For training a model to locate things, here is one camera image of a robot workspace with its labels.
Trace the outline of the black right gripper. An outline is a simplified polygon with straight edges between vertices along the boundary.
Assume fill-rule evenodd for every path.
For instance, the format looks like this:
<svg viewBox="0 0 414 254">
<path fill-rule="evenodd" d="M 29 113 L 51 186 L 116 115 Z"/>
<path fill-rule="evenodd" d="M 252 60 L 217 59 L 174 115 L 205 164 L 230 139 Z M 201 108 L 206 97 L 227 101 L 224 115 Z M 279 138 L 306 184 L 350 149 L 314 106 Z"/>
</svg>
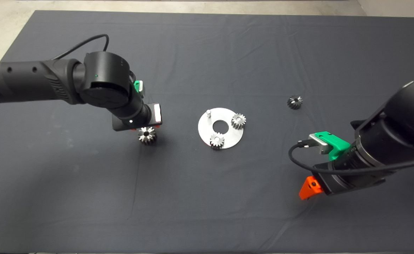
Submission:
<svg viewBox="0 0 414 254">
<path fill-rule="evenodd" d="M 344 170 L 348 169 L 347 166 L 336 163 L 335 161 L 329 161 L 325 163 L 315 164 L 315 169 Z M 313 176 L 308 176 L 299 190 L 299 198 L 301 200 L 307 200 L 315 195 L 325 193 L 326 195 L 337 195 L 352 191 L 352 185 L 350 185 L 344 177 L 339 175 L 328 175 L 323 173 L 314 173 Z"/>
</svg>

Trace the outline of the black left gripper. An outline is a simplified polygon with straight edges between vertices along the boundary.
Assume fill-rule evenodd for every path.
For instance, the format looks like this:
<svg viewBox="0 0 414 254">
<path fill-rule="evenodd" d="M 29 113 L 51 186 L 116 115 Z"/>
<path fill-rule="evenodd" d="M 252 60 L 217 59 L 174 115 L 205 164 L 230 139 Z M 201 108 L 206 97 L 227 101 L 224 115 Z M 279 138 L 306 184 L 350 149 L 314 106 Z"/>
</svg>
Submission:
<svg viewBox="0 0 414 254">
<path fill-rule="evenodd" d="M 132 118 L 120 119 L 112 116 L 112 128 L 115 131 L 160 126 L 163 124 L 162 108 L 160 103 L 144 104 L 141 111 Z"/>
</svg>

